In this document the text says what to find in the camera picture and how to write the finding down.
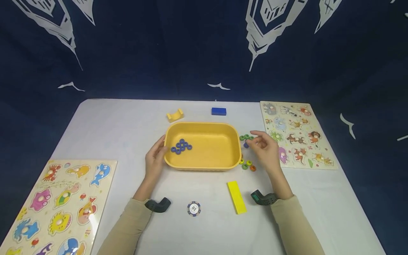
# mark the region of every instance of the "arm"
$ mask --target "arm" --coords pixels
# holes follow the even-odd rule
[[[163,170],[163,157],[167,151],[163,144],[164,136],[146,154],[145,177],[102,243],[98,255],[133,255],[135,253],[137,241],[152,214],[152,211],[144,204],[150,198]]]
[[[287,255],[324,255],[323,248],[280,167],[277,142],[265,132],[251,131],[251,134],[258,137],[246,142],[258,156],[279,198],[271,205],[271,210]]]

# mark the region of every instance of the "beige sleeve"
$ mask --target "beige sleeve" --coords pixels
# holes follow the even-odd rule
[[[287,255],[324,255],[296,196],[271,205]]]
[[[122,215],[103,241],[98,255],[133,255],[136,244],[149,222],[152,211],[144,206],[148,201],[130,199]]]

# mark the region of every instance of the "blue block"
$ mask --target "blue block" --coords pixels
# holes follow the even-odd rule
[[[225,115],[227,115],[227,109],[225,109],[225,108],[215,108],[215,107],[213,107],[213,108],[211,109],[211,115],[225,116]]]

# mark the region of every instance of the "yellow plastic tray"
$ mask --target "yellow plastic tray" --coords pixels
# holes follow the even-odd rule
[[[193,149],[177,155],[170,151],[180,139]],[[241,160],[238,132],[231,125],[209,122],[178,122],[171,125],[164,140],[169,150],[166,163],[177,170],[227,171]]]

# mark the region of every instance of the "yellow block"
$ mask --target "yellow block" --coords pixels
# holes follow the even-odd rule
[[[167,114],[167,119],[170,123],[182,118],[184,118],[184,113],[180,108],[174,114]]]
[[[238,183],[236,181],[227,182],[228,189],[232,197],[232,202],[234,203],[235,212],[237,214],[246,213],[246,207],[244,200],[242,199],[241,192],[238,188]]]

